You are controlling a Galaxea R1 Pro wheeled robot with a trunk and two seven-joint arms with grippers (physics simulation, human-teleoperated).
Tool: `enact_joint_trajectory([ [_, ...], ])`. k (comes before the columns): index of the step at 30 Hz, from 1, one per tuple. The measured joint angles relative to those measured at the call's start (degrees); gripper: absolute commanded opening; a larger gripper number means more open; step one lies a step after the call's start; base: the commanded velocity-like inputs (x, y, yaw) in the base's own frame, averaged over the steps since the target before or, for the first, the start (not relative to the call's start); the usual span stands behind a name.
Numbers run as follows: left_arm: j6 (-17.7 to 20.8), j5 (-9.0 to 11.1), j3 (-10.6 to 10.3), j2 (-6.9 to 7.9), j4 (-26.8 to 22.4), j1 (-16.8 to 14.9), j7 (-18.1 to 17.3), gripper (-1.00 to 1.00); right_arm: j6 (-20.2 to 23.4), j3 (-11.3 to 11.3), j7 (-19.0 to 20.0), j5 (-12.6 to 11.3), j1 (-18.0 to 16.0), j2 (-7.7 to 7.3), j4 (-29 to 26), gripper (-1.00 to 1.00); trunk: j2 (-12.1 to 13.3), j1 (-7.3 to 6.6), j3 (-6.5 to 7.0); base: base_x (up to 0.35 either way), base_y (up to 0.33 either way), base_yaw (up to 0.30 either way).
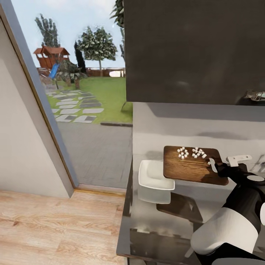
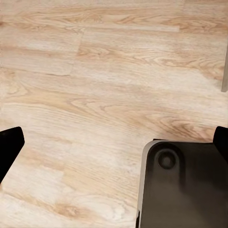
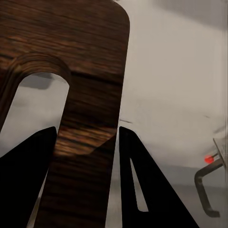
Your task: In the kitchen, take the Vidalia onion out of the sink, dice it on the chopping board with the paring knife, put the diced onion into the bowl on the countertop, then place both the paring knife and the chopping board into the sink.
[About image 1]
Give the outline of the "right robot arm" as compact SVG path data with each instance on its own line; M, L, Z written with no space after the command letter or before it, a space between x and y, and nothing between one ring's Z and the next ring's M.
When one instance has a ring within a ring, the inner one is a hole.
M202 265L265 265L252 254L261 224L265 226L265 178L239 161L249 154L228 156L223 165L214 164L219 177L237 183L223 207L191 236L191 246Z

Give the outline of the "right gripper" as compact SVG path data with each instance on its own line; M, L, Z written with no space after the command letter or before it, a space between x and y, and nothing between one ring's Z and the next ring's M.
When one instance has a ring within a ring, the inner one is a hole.
M236 171L247 171L247 165L244 163L238 163L238 166L236 167L230 167L226 163L223 163L223 165L217 165L214 164L216 167L216 170L218 172L219 177L230 177L233 180L233 174Z

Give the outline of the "cutting board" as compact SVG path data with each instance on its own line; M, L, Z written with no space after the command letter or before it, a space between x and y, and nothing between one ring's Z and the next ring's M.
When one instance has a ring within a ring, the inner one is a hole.
M182 149L184 148L184 149ZM182 150L181 150L182 149ZM205 158L202 154L195 153L195 147L182 146L165 146L163 153L163 175L167 179L177 179L182 181L192 181L198 183L217 184L225 186L229 183L228 177L219 177L218 173L212 170L210 160L214 160L215 164L223 165L219 151L210 148L199 148L203 150ZM179 152L178 152L179 150ZM183 157L186 154L187 157ZM183 154L182 154L183 153ZM197 158L192 154L198 155ZM181 155L182 156L179 156Z

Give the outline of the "bowl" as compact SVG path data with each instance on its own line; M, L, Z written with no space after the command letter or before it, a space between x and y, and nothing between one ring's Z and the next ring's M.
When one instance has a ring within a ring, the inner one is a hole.
M141 160L138 173L140 186L156 190L173 191L175 179L167 179L163 175L163 162Z

